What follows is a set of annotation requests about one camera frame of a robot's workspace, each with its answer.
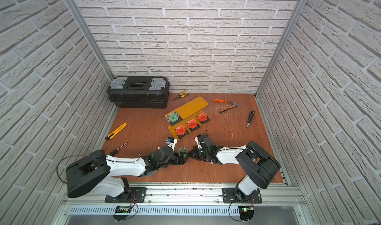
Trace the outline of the red tea bag large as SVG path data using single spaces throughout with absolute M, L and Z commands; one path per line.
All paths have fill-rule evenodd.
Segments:
M 181 125 L 181 126 L 175 128 L 175 133 L 179 139 L 181 139 L 184 136 L 186 136 L 187 134 L 189 134 L 187 128 L 184 125 Z

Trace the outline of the red tea bag small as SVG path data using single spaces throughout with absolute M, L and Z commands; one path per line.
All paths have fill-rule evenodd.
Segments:
M 198 121 L 196 119 L 192 119 L 192 120 L 186 122 L 186 126 L 188 127 L 189 131 L 191 131 L 191 132 L 200 128 L 200 125 L 198 124 Z

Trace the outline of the green tea bag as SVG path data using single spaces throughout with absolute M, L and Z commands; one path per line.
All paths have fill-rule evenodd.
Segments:
M 165 119 L 168 121 L 168 123 L 171 126 L 174 126 L 183 120 L 177 111 L 174 111 L 174 112 L 166 115 Z
M 188 153 L 189 151 L 184 147 L 182 146 L 178 151 L 177 151 L 177 155 L 179 157 L 187 157 L 188 156 Z

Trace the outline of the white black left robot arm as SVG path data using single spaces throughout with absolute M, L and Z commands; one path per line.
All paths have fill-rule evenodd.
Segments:
M 129 191 L 127 175 L 146 177 L 171 165 L 183 165 L 188 159 L 184 147 L 174 151 L 163 146 L 147 156 L 117 158 L 97 150 L 66 168 L 67 196 L 78 198 L 86 194 L 104 194 L 116 198 Z

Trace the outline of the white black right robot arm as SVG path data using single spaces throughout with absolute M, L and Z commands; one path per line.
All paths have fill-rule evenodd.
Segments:
M 189 157 L 212 164 L 240 165 L 246 176 L 235 186 L 231 201 L 246 203 L 259 188 L 266 189 L 280 171 L 280 163 L 256 142 L 241 147 L 218 147 L 207 134 L 195 138 Z

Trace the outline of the yellow wooden two-tier shelf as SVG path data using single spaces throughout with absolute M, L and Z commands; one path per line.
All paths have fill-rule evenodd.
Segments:
M 206 106 L 208 106 L 208 102 L 203 97 L 198 97 L 198 98 L 190 101 L 189 103 L 186 103 L 183 106 L 175 109 L 174 111 L 177 111 L 183 120 L 174 126 L 171 126 L 171 125 L 168 126 L 168 129 L 172 133 L 173 137 L 176 138 L 177 140 L 179 140 L 178 136 L 175 133 L 175 128 L 177 128 L 181 125 L 184 125 L 190 134 L 191 131 L 189 131 L 188 127 L 186 126 L 186 122 L 188 122 L 192 119 L 197 120 L 196 116 L 203 113 L 204 112 L 203 109 Z

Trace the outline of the yellow black pliers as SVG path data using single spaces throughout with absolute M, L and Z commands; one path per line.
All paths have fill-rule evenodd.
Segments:
M 185 98 L 186 96 L 188 96 L 190 93 L 188 92 L 188 90 L 184 90 L 182 91 L 179 95 L 177 95 L 173 101 L 175 100 L 178 100 L 178 99 L 181 99 L 181 98 Z

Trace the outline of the right controller board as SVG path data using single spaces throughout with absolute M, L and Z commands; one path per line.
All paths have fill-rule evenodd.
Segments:
M 242 222 L 250 222 L 254 216 L 254 207 L 239 206 L 238 210 Z

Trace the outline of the controller board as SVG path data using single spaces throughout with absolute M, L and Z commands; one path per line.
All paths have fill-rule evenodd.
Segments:
M 113 215 L 116 222 L 123 222 L 137 214 L 133 206 L 117 206 Z
M 254 216 L 254 207 L 239 206 L 238 210 L 242 222 L 250 222 Z

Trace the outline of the yellow utility knife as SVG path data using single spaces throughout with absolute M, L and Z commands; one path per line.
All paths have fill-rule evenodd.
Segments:
M 108 136 L 105 137 L 105 140 L 111 140 L 114 138 L 121 130 L 123 130 L 127 126 L 126 123 L 122 124 L 120 127 L 118 127 L 116 130 L 111 132 Z

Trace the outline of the left controller board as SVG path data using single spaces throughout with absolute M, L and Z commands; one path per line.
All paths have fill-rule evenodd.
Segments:
M 116 222 L 123 222 L 137 214 L 133 206 L 117 206 L 113 215 Z

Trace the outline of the black plastic toolbox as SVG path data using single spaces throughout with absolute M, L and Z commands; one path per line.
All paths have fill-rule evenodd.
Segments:
M 107 93 L 118 108 L 165 109 L 170 83 L 166 77 L 118 76 Z

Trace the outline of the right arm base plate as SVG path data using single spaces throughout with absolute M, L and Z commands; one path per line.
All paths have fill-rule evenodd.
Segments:
M 222 188 L 223 203 L 254 203 L 262 204 L 262 196 L 260 190 L 254 190 L 251 194 L 246 195 L 236 188 Z

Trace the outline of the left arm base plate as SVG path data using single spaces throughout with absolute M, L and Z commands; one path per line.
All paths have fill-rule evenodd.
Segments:
M 123 192 L 117 197 L 107 195 L 105 203 L 143 203 L 146 196 L 146 187 L 132 187 L 130 190 Z

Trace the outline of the green handled screwdriver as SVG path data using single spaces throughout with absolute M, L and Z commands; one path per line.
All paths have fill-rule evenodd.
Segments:
M 120 149 L 122 149 L 125 145 L 127 145 L 128 142 L 125 142 L 124 144 L 122 144 L 120 147 L 118 147 L 117 149 L 114 149 L 112 152 L 110 152 L 108 155 L 109 156 L 114 156 L 116 155 Z

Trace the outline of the aluminium frame rail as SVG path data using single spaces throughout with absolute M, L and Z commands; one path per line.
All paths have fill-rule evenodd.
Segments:
M 223 188 L 234 188 L 233 183 L 154 183 L 130 182 L 130 187 L 144 187 L 144 201 L 139 205 L 169 206 L 223 206 Z M 306 206 L 298 187 L 271 184 L 254 193 L 256 206 Z

